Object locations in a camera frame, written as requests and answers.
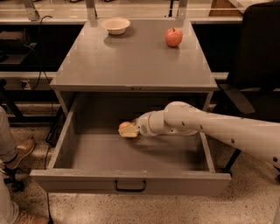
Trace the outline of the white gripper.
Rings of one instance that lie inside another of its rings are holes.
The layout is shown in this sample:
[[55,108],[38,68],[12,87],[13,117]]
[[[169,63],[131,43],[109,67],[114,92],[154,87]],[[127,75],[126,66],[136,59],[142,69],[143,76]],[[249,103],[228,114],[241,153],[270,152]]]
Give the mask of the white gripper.
[[153,132],[150,128],[150,116],[151,112],[139,116],[136,119],[136,125],[132,123],[123,129],[118,129],[119,134],[122,137],[137,137],[140,133],[144,137],[151,137]]

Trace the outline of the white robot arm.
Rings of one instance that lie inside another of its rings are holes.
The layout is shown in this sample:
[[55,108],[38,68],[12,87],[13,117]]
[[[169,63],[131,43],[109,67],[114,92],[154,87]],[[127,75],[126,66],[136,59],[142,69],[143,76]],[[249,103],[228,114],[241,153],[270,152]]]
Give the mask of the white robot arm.
[[280,168],[280,124],[218,115],[174,101],[119,126],[122,137],[188,136],[202,132],[224,144]]

